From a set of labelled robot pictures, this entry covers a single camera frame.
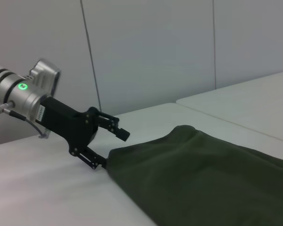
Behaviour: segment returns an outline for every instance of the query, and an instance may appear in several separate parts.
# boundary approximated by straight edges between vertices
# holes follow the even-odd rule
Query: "green led light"
[[[20,84],[18,85],[18,88],[21,89],[21,90],[25,90],[25,89],[28,88],[28,86],[27,86],[26,84],[24,84],[24,83],[20,83]]]

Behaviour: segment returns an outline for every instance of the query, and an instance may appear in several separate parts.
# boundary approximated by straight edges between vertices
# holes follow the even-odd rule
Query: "white wall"
[[[283,0],[215,0],[217,88],[283,71]]]
[[[212,0],[83,0],[102,110],[215,87]]]
[[[56,98],[78,111],[98,107],[83,16],[78,0],[0,0],[0,64],[28,74],[44,57],[62,70]],[[0,143],[34,134],[0,115]]]

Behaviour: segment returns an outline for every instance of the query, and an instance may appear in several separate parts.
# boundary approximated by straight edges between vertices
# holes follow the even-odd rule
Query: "white table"
[[[283,73],[187,97],[177,103],[283,140]]]
[[[217,138],[283,159],[283,142],[177,104],[119,116],[131,132],[125,143],[100,130],[90,148],[107,157],[110,149],[193,125]],[[0,226],[153,226],[154,223],[109,178],[68,153],[66,141],[52,134],[0,145]]]

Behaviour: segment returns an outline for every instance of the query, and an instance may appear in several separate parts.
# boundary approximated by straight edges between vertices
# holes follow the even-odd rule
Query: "green fabric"
[[[107,171],[159,226],[283,226],[283,160],[191,126],[112,150]]]

